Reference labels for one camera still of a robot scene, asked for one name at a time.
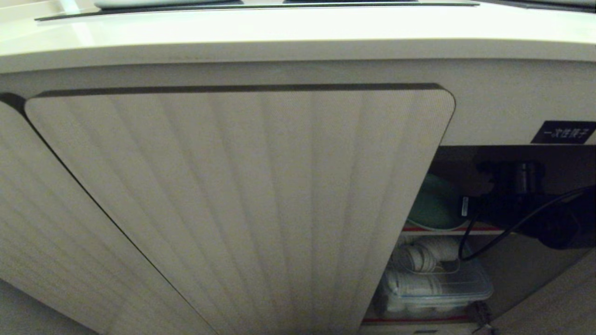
shelf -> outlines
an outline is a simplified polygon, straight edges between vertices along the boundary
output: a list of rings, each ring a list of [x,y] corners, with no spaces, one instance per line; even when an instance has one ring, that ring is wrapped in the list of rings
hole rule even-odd
[[[406,223],[403,226],[403,230],[400,236],[428,236],[428,235],[464,235],[465,230],[468,228],[469,222],[462,227],[459,227],[451,231],[431,231],[424,228],[420,228],[413,224]],[[503,229],[495,226],[485,224],[483,222],[476,222],[474,228],[470,232],[470,235],[499,235],[503,232]]]

wall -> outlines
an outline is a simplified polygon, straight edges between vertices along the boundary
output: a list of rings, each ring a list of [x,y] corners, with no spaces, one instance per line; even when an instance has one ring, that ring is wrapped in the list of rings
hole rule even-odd
[[[0,280],[0,335],[97,335]]]

black device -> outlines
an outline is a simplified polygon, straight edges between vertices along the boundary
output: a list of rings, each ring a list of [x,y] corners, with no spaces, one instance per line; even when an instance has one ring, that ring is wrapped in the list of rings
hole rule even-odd
[[[461,198],[460,216],[472,220],[462,242],[477,221],[502,228],[504,233],[471,256],[463,257],[460,248],[460,259],[475,258],[513,231],[554,249],[596,246],[596,185],[545,194],[545,168],[536,161],[484,162],[477,169],[491,174],[494,186],[480,197]]]

clear plastic container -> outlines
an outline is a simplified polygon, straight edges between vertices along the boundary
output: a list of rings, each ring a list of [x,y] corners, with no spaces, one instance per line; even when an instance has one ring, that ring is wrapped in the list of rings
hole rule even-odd
[[[443,274],[414,274],[391,263],[377,291],[376,310],[385,318],[445,318],[461,315],[469,303],[486,300],[492,292],[477,259],[461,262],[457,272]]]

cabinet door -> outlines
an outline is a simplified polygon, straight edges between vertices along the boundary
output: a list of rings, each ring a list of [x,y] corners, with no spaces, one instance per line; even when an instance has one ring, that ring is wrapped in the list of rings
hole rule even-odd
[[[2,102],[0,278],[101,334],[214,334]]]
[[[355,333],[455,102],[433,85],[48,92],[41,134],[221,334]]]

